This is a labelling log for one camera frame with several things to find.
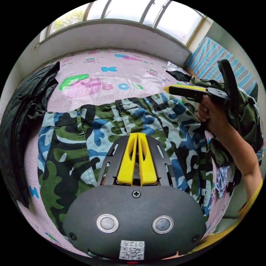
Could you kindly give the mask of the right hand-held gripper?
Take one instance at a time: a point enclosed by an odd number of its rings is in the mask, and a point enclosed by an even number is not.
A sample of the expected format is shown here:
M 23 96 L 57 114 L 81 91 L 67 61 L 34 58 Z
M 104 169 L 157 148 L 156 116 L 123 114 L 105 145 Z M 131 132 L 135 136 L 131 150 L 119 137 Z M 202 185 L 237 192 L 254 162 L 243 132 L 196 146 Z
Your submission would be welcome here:
M 182 96 L 188 100 L 201 103 L 203 96 L 208 96 L 215 103 L 228 103 L 230 101 L 229 96 L 216 88 L 212 87 L 200 87 L 194 85 L 176 84 L 164 87 L 164 91 L 172 95 Z

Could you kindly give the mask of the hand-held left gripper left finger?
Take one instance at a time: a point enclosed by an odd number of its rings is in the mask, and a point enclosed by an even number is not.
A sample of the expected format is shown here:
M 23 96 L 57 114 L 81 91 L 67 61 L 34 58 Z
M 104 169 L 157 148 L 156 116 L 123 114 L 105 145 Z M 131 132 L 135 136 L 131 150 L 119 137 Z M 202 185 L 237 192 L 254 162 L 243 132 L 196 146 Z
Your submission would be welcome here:
M 125 146 L 124 155 L 122 157 L 120 169 L 117 176 L 119 184 L 133 185 L 134 168 L 137 148 L 137 133 L 131 133 Z

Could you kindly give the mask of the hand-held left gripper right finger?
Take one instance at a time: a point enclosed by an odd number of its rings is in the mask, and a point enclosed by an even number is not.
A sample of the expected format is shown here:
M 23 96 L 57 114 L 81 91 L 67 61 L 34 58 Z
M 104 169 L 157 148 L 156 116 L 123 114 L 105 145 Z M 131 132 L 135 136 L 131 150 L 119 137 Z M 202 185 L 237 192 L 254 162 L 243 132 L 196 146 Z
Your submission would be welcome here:
M 154 185 L 157 175 L 153 164 L 146 134 L 138 133 L 140 185 Z

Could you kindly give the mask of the person's right hand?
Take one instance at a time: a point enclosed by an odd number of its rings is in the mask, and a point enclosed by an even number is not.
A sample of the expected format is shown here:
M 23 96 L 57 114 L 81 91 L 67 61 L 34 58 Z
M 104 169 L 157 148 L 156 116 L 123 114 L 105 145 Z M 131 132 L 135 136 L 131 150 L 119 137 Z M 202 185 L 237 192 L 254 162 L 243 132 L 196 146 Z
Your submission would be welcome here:
M 207 124 L 208 130 L 217 138 L 224 136 L 232 128 L 225 111 L 215 105 L 208 96 L 203 96 L 198 105 L 197 117 L 200 122 Z

